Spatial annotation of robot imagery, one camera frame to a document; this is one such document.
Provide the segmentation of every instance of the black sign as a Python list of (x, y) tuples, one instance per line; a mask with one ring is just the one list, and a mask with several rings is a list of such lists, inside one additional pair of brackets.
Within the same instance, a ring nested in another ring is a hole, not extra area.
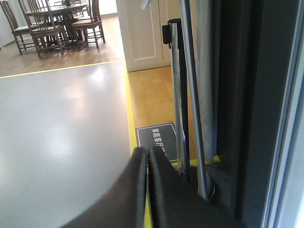
[(136, 129), (138, 145), (149, 148), (160, 146), (170, 162), (177, 162), (176, 135), (173, 123)]

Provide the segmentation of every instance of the white cabinet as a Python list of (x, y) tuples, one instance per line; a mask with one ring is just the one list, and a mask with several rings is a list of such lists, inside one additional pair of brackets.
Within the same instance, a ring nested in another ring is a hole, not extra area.
[(140, 0), (116, 0), (128, 71), (171, 64), (168, 45), (162, 44), (162, 25), (180, 17), (177, 0), (153, 0), (141, 9)]

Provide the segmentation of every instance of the wooden chair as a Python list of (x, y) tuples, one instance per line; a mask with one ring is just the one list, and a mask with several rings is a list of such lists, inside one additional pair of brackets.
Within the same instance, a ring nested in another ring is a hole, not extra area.
[[(105, 35), (104, 30), (102, 26), (102, 19), (100, 17), (99, 12), (99, 0), (89, 0), (89, 11), (90, 11), (90, 17), (89, 19), (81, 19), (75, 23), (72, 24), (73, 32), (76, 37), (76, 42), (80, 50), (80, 46), (82, 44), (89, 44), (89, 43), (96, 43), (96, 47), (99, 48), (98, 45), (98, 39), (102, 38), (103, 42), (105, 43)], [(77, 31), (83, 31), (85, 40), (80, 42), (77, 37)]]
[[(33, 42), (25, 43), (23, 40), (23, 37), (22, 37), (22, 35), (30, 34), (29, 27), (28, 26), (23, 26), (23, 27), (18, 26), (17, 20), (14, 16), (13, 11), (11, 10), (10, 4), (8, 3), (7, 0), (0, 0), (0, 4), (1, 4), (1, 8), (9, 22), (9, 26), (10, 26), (11, 32), (15, 38), (20, 55), (22, 55), (22, 49), (24, 49), (26, 51), (27, 48), (29, 48), (29, 47), (34, 48), (35, 46), (34, 46)], [(30, 24), (30, 27), (32, 29), (37, 28), (37, 26), (31, 25), (31, 24)]]
[(33, 38), (36, 52), (41, 58), (40, 52), (42, 50), (49, 50), (59, 48), (61, 55), (63, 55), (63, 48), (67, 44), (66, 32), (60, 24), (55, 23), (48, 0), (27, 0), (30, 14), (25, 13), (21, 7), (22, 12), (28, 17), (32, 17), (37, 26), (36, 29), (30, 29)]

